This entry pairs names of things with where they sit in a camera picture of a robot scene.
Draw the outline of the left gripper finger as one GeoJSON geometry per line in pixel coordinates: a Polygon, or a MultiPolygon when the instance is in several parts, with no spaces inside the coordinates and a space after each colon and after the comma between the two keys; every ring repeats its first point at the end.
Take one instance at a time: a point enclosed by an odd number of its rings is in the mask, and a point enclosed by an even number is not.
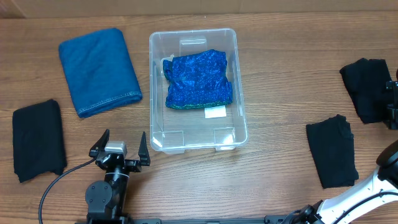
{"type": "Polygon", "coordinates": [[[91,151],[102,151],[109,141],[109,129],[106,129],[103,135],[97,140],[97,142],[91,147],[91,151]]]}
{"type": "Polygon", "coordinates": [[[147,148],[145,131],[142,133],[141,142],[138,150],[138,156],[142,166],[150,166],[150,155],[147,148]]]}

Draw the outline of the sparkly blue fabric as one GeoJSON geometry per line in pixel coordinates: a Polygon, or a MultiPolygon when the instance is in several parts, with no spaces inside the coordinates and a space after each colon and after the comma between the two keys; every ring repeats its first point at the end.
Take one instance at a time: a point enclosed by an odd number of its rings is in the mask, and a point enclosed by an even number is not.
{"type": "Polygon", "coordinates": [[[231,104],[227,64],[226,53],[214,49],[164,60],[164,77],[169,82],[166,107],[190,110],[231,104]]]}

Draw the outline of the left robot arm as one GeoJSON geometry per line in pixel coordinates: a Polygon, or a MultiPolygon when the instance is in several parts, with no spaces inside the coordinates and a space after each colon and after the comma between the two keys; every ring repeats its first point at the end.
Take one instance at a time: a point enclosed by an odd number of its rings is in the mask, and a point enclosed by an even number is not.
{"type": "Polygon", "coordinates": [[[105,171],[104,179],[93,182],[86,190],[87,223],[133,223],[130,214],[123,212],[131,172],[141,172],[150,165],[146,134],[143,133],[138,159],[127,159],[123,141],[111,141],[107,129],[89,151],[95,164],[105,171]]]}

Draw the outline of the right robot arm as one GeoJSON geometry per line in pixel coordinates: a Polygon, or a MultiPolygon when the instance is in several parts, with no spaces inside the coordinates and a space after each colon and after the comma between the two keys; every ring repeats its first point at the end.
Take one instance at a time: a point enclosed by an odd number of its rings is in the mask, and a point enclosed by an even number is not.
{"type": "MultiPolygon", "coordinates": [[[[340,70],[345,88],[361,121],[397,123],[397,83],[386,66],[364,66],[364,60],[340,70]]],[[[340,114],[306,126],[307,139],[322,187],[347,187],[334,198],[307,205],[292,223],[350,223],[361,215],[397,200],[397,143],[382,151],[376,169],[361,182],[354,162],[354,135],[340,114]]]]}

